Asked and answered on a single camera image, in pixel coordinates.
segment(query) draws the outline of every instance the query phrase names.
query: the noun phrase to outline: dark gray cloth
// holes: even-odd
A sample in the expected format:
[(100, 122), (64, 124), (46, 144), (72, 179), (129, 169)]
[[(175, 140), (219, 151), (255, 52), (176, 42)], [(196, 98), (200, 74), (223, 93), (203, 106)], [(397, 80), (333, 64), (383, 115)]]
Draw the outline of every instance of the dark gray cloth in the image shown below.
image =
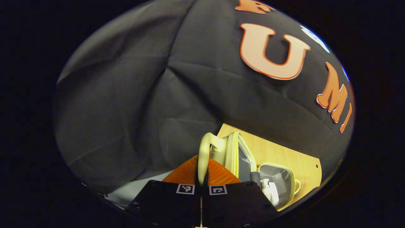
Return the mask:
[[(222, 123), (317, 157), (322, 179), (344, 157), (354, 114), (352, 88), (338, 59), (279, 11), (236, 11), (236, 0), (154, 0), (109, 22), (72, 55), (56, 86), (54, 126), (68, 166), (83, 182), (111, 192), (170, 171), (198, 154), (202, 136)], [(289, 34), (311, 46), (293, 80), (248, 67), (242, 23), (272, 28), (266, 57), (283, 63)], [(349, 97), (341, 120), (316, 102), (330, 62)]]

